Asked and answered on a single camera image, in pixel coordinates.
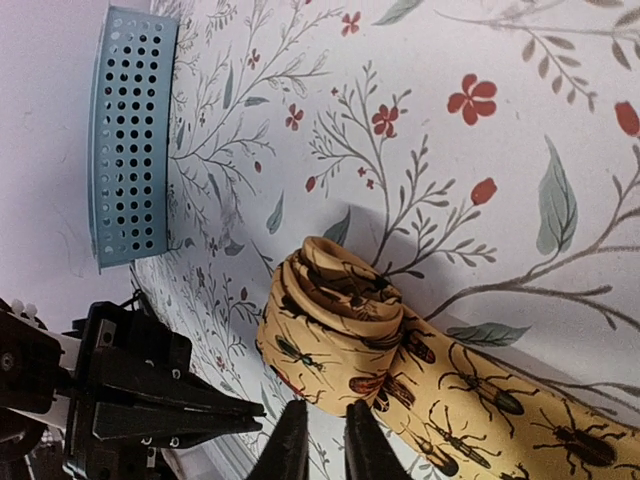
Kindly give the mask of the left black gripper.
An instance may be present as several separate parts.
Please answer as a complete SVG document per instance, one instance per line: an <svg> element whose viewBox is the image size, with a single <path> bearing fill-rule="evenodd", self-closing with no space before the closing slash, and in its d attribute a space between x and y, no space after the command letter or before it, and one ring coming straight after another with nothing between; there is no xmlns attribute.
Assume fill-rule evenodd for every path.
<svg viewBox="0 0 640 480"><path fill-rule="evenodd" d="M91 305L82 327L64 467L75 479L156 479L152 449L259 431L258 403L188 373L191 341L145 307Z"/></svg>

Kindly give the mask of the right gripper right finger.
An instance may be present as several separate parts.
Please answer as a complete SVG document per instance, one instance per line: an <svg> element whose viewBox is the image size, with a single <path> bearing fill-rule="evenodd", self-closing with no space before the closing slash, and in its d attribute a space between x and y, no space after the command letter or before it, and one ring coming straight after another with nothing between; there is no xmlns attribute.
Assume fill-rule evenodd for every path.
<svg viewBox="0 0 640 480"><path fill-rule="evenodd" d="M365 401L347 406L345 475L351 480L408 478Z"/></svg>

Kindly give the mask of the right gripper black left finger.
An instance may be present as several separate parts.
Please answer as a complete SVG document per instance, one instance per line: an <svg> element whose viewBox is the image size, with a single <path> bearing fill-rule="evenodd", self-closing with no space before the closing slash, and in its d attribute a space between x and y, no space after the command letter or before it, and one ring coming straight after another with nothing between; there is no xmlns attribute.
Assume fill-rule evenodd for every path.
<svg viewBox="0 0 640 480"><path fill-rule="evenodd" d="M290 401L276 424L249 480L306 480L309 478L307 402Z"/></svg>

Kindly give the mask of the yellow beetle-print tie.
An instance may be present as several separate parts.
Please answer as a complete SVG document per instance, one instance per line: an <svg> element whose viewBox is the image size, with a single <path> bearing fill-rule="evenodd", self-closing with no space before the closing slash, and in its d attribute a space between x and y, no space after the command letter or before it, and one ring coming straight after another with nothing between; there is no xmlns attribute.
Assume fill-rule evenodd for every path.
<svg viewBox="0 0 640 480"><path fill-rule="evenodd" d="M337 417L363 401L445 477L639 475L636 429L440 333L329 239L305 239L275 269L256 345L295 394Z"/></svg>

